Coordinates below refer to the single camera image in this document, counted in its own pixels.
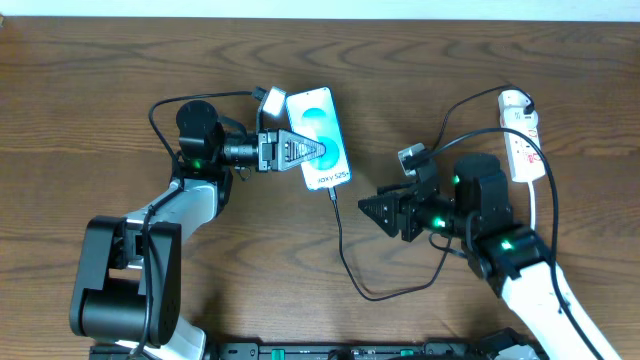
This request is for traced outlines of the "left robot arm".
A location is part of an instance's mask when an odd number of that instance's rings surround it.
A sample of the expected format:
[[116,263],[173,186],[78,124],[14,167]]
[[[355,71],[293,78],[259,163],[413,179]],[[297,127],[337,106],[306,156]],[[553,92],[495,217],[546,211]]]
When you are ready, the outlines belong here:
[[249,133],[205,95],[180,101],[168,189],[122,217],[91,219],[77,268],[71,331],[113,343],[130,359],[217,358],[206,332],[180,314],[184,243],[226,206],[234,169],[283,172],[326,152],[285,129]]

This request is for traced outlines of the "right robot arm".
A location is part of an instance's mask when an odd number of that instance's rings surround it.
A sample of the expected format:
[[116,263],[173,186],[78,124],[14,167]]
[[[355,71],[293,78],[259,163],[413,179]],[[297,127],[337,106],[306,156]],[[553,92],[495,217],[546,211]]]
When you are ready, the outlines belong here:
[[416,182],[381,188],[359,201],[359,209],[390,237],[411,242],[430,231],[460,239],[469,267],[523,321],[549,358],[618,358],[553,264],[550,248],[514,219],[496,156],[459,159],[453,197],[441,193],[434,162],[416,173]]

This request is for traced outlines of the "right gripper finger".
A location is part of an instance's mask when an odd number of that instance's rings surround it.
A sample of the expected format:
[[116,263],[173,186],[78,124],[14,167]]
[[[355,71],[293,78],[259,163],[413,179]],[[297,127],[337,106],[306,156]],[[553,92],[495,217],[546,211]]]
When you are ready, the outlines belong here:
[[399,233],[397,215],[400,210],[399,195],[388,193],[358,201],[358,208],[389,237]]
[[411,189],[415,185],[415,182],[405,182],[391,185],[384,185],[377,188],[377,195],[387,194],[402,194]]

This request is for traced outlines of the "blue Samsung Galaxy smartphone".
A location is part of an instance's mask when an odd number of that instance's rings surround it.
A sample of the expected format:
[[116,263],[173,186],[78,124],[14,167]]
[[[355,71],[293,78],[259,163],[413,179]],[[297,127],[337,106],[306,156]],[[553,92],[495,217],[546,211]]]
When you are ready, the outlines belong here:
[[301,165],[307,188],[316,191],[350,182],[351,168],[331,89],[289,95],[285,106],[292,131],[325,148],[322,156]]

